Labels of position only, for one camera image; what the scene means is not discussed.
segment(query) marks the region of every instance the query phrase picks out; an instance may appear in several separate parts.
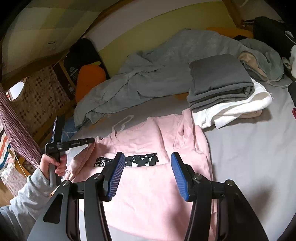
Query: gray comforter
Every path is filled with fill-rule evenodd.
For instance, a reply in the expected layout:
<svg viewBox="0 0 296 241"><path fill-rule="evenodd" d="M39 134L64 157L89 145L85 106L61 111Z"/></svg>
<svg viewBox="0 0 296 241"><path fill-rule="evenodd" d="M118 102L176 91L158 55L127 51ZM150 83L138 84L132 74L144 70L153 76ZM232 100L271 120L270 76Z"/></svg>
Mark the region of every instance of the gray comforter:
<svg viewBox="0 0 296 241"><path fill-rule="evenodd" d="M74 122L96 123L155 97L188 92L192 83L189 63L213 55L231 54L248 73L264 81L278 81L284 67L280 56L255 39L234 39L214 31L184 29L148 52L130 54L117 75L94 87L78 104Z"/></svg>

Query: blue gripper pad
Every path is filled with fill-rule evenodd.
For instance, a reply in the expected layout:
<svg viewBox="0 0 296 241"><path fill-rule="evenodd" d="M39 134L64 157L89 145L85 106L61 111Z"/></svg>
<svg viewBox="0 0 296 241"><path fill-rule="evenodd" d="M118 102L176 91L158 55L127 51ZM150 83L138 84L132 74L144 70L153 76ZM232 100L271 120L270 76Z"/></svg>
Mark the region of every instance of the blue gripper pad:
<svg viewBox="0 0 296 241"><path fill-rule="evenodd" d="M110 178L109 181L109 187L108 187L108 192L107 192L107 196L109 198L109 200L111 200L111 198L113 198L116 194L118 185L119 185L119 181L121 178L121 174L123 172L123 168L125 165L125 157L124 154L121 153L121 156L119 158L119 161L117 163L117 166L115 167L115 170Z"/></svg>
<svg viewBox="0 0 296 241"><path fill-rule="evenodd" d="M170 157L170 164L173 169L173 173L174 173L174 176L175 176L175 179L177 182L177 186L178 186L180 195L184 198L185 201L188 201L189 200L189 191L188 191L187 181L186 181L184 174L182 172L182 169L178 163L177 157L175 156L175 152L172 153L172 155Z"/></svg>

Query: black bag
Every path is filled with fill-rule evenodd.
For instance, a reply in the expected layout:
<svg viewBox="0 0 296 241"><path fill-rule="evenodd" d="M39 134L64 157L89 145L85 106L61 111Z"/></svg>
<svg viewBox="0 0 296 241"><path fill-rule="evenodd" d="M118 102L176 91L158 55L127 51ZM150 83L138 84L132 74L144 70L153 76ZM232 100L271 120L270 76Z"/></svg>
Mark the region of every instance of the black bag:
<svg viewBox="0 0 296 241"><path fill-rule="evenodd" d="M106 78L110 79L110 76L107 72L107 69L94 48L92 42L88 39L79 39L71 48L69 53L64 59L64 67L68 74L70 75L71 80L76 85L78 73L80 68L83 65L91 64L94 62L100 61L99 65L106 73Z"/></svg>
<svg viewBox="0 0 296 241"><path fill-rule="evenodd" d="M295 45L293 38L287 34L288 27L285 23L257 17L254 19L254 39L260 40L272 47L281 57L290 58L291 48Z"/></svg>

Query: purple checkered fabric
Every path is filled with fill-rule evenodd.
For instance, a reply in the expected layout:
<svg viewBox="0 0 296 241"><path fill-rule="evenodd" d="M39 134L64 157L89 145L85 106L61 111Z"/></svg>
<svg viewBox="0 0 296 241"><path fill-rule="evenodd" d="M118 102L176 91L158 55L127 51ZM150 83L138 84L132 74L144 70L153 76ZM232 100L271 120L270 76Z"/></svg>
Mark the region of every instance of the purple checkered fabric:
<svg viewBox="0 0 296 241"><path fill-rule="evenodd" d="M1 84L0 121L2 122L8 141L13 149L37 168L41 161L39 146L30 136L24 124L15 113Z"/></svg>

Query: white fabric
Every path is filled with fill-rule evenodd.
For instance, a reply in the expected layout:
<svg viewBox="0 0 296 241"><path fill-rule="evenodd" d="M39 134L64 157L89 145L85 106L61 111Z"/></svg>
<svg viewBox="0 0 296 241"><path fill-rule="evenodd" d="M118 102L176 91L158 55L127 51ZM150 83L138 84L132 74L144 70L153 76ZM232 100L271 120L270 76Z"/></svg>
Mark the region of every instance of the white fabric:
<svg viewBox="0 0 296 241"><path fill-rule="evenodd" d="M292 66L292 76L296 78L296 45L294 45L291 49L291 56L290 56L290 64Z"/></svg>
<svg viewBox="0 0 296 241"><path fill-rule="evenodd" d="M202 129L215 124L219 129L237 118L253 118L261 115L264 108L272 102L270 93L263 85L253 80L255 91L246 100L219 103L208 109L192 112L194 124Z"/></svg>

